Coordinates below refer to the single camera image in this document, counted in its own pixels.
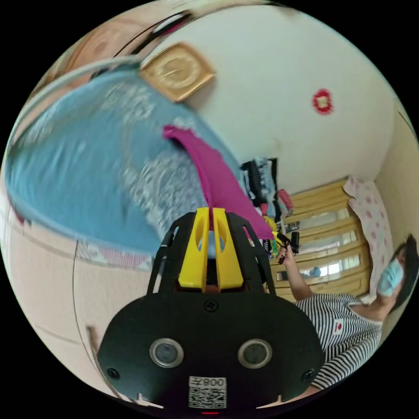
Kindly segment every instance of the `clothes pile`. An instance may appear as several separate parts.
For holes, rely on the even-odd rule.
[[[292,200],[285,189],[278,189],[276,158],[256,157],[241,165],[242,184],[253,205],[264,217],[272,231],[286,233],[286,216],[294,209]],[[271,259],[278,255],[274,240],[262,240],[262,245]]]

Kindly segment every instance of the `blue blanket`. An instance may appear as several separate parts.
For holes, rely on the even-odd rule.
[[[193,129],[240,179],[192,110],[122,68],[59,99],[19,137],[5,167],[12,205],[71,238],[154,255],[175,219],[207,206],[192,160],[162,137],[166,124]]]

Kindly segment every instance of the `wall clock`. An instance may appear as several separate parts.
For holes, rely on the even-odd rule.
[[[179,42],[152,57],[140,75],[172,102],[181,102],[208,83],[215,71],[198,51]]]

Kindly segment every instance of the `hand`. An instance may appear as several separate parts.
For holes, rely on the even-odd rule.
[[[294,254],[292,252],[290,245],[288,245],[286,249],[284,247],[279,249],[278,259],[281,259],[281,258],[284,258],[283,264],[285,266],[294,262]]]

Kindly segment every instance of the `qr code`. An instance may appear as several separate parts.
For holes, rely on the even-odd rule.
[[[189,406],[206,409],[225,409],[226,389],[190,387]]]

